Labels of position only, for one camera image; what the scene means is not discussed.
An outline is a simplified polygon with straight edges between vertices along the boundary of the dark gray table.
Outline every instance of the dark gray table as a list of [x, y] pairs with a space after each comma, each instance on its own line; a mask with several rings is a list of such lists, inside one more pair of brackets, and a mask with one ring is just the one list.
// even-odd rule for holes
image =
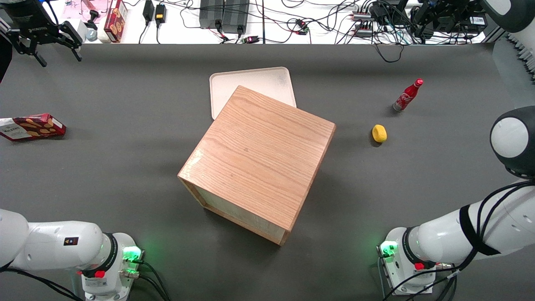
[[[0, 139], [0, 206], [132, 235], [173, 300], [381, 300], [375, 245], [391, 228], [514, 181], [488, 143], [494, 120], [513, 109], [492, 46], [406, 47], [395, 64], [371, 46], [87, 45], [82, 63], [42, 48], [47, 68], [15, 55], [1, 116], [51, 112], [68, 132]], [[382, 50], [393, 59], [400, 48]], [[290, 70], [299, 108], [338, 126], [283, 247], [203, 210], [176, 177], [211, 124], [210, 75], [272, 66]], [[418, 98], [393, 114], [418, 77]], [[370, 142], [375, 124], [388, 131], [380, 147]], [[473, 262], [455, 300], [533, 300], [527, 249]], [[38, 274], [70, 285], [65, 271]], [[12, 274], [0, 275], [0, 299], [64, 300]], [[150, 299], [136, 282], [131, 300]]]

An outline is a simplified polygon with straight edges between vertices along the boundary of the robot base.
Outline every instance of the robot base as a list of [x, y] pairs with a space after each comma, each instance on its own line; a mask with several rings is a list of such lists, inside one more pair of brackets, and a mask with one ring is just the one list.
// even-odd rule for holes
[[89, 301], [125, 301], [130, 294], [134, 279], [120, 276], [121, 271], [137, 271], [138, 264], [127, 262], [123, 250], [135, 246], [134, 239], [124, 233], [114, 233], [117, 240], [117, 257], [104, 278], [86, 278], [82, 275], [82, 288]]
[[[414, 269], [414, 264], [409, 261], [402, 247], [402, 238], [407, 228], [395, 228], [388, 233], [385, 241], [378, 246], [377, 251], [381, 256], [383, 262], [383, 272], [386, 274], [388, 284], [394, 289], [398, 284], [405, 279], [423, 272], [424, 270]], [[389, 248], [389, 257], [384, 258], [383, 248]], [[422, 290], [426, 285], [433, 283], [435, 280], [435, 273], [427, 273], [405, 282], [393, 292], [393, 295], [411, 295], [416, 294]], [[433, 288], [429, 288], [422, 292], [422, 294], [431, 294]]]

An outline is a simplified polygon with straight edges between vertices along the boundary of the green led light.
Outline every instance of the green led light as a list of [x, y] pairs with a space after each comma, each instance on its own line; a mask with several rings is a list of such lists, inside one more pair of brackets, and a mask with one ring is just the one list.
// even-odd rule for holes
[[383, 252], [384, 257], [394, 256], [394, 252], [397, 248], [398, 248], [398, 244], [396, 242], [390, 242], [388, 240], [383, 242], [380, 246], [380, 249]]
[[136, 246], [126, 247], [123, 249], [124, 260], [137, 260], [140, 257], [141, 257], [141, 249]]

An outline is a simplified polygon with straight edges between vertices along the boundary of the white table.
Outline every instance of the white table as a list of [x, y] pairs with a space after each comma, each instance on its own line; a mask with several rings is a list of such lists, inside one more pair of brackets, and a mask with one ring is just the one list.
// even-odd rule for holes
[[[136, 4], [135, 1], [129, 0], [127, 2], [130, 2], [131, 4]], [[328, 12], [333, 6], [340, 4], [341, 0], [311, 0], [311, 2], [314, 3], [320, 3], [320, 4], [330, 4], [330, 5], [313, 5], [310, 3], [303, 3], [299, 5], [296, 8], [286, 8], [283, 6], [282, 2], [280, 0], [264, 0], [265, 4], [265, 32], [266, 32], [266, 39], [273, 40], [273, 41], [285, 41], [290, 35], [290, 39], [286, 42], [287, 44], [310, 44], [312, 42], [313, 44], [335, 44], [335, 40], [340, 40], [341, 37], [343, 37], [343, 34], [338, 34], [336, 31], [327, 32], [323, 28], [321, 28], [317, 23], [312, 22], [309, 24], [310, 28], [310, 35], [297, 35], [297, 34], [291, 34], [289, 31], [284, 30], [286, 28], [285, 23], [279, 23], [276, 24], [275, 22], [268, 20], [268, 18], [273, 20], [280, 20], [286, 22], [290, 18], [299, 18], [297, 16], [302, 16], [306, 18], [324, 18], [328, 15]], [[357, 5], [362, 5], [365, 1], [360, 0], [357, 2]], [[54, 8], [57, 16], [59, 19], [62, 19], [62, 11], [63, 7], [65, 5], [65, 0], [57, 0], [53, 1], [52, 7]], [[142, 16], [143, 12], [143, 6], [145, 1], [140, 0], [137, 5], [126, 5], [128, 8], [128, 16], [126, 21], [126, 28], [123, 32], [123, 40], [122, 43], [138, 43], [140, 34], [143, 32], [143, 29], [145, 28], [145, 20]], [[157, 5], [160, 3], [160, 1], [154, 1], [153, 4]], [[167, 0], [163, 1], [163, 3], [167, 7], [167, 18], [166, 23], [162, 24], [160, 26], [159, 30], [159, 41], [162, 44], [217, 44], [220, 43], [222, 40], [219, 38], [216, 34], [213, 32], [210, 32], [208, 29], [200, 29], [200, 28], [187, 28], [184, 26], [182, 22], [182, 18], [180, 16], [181, 10], [184, 9], [186, 6], [186, 0], [184, 1], [178, 1], [176, 2], [176, 5], [173, 5]], [[295, 5], [296, 3], [288, 2], [286, 1], [286, 4], [288, 6]], [[407, 12], [414, 6], [419, 5], [416, 0], [410, 0], [407, 5]], [[199, 7], [200, 6], [200, 0], [193, 0], [192, 7]], [[50, 13], [50, 9], [45, 5], [45, 9]], [[342, 33], [347, 32], [354, 24], [353, 21], [351, 21], [350, 17], [348, 15], [351, 13], [351, 11], [354, 9], [354, 7], [348, 7], [338, 13], [338, 19], [336, 24], [335, 16], [331, 16], [329, 19], [329, 26], [334, 27], [336, 29], [339, 28], [339, 31]], [[278, 13], [273, 12], [271, 10], [276, 10], [280, 12], [286, 12], [288, 14], [293, 14], [296, 16], [289, 16], [284, 13]], [[198, 27], [199, 21], [198, 21], [198, 13], [199, 10], [189, 10], [185, 9], [182, 11], [182, 16], [184, 18], [184, 23], [188, 27]], [[245, 36], [251, 36], [251, 35], [258, 35], [259, 37], [262, 37], [262, 0], [251, 0], [251, 4], [249, 6], [249, 13], [248, 16], [248, 24], [247, 24], [247, 31], [243, 35]], [[227, 34], [226, 35], [229, 39], [236, 39], [237, 34]], [[448, 42], [447, 37], [450, 36], [445, 33], [439, 33], [436, 34], [433, 38], [429, 39], [427, 41], [428, 44], [437, 44], [437, 43], [444, 43]], [[481, 33], [477, 37], [474, 37], [471, 42], [472, 43], [479, 43], [484, 39], [484, 34]], [[375, 43], [379, 43], [379, 41], [382, 43], [391, 43], [394, 42], [394, 36], [392, 34], [379, 34], [376, 39], [374, 39]], [[411, 42], [410, 35], [407, 33], [404, 35], [404, 40], [406, 42]], [[149, 24], [149, 28], [146, 30], [146, 33], [143, 36], [142, 43], [144, 44], [156, 44], [156, 23], [152, 21]], [[368, 39], [360, 39], [357, 37], [352, 38], [349, 41], [350, 44], [371, 44], [371, 40]]]

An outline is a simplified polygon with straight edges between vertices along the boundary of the wood grain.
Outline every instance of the wood grain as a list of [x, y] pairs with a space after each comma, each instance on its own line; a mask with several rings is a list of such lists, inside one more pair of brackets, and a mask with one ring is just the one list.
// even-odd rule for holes
[[178, 177], [290, 232], [335, 128], [239, 86]]

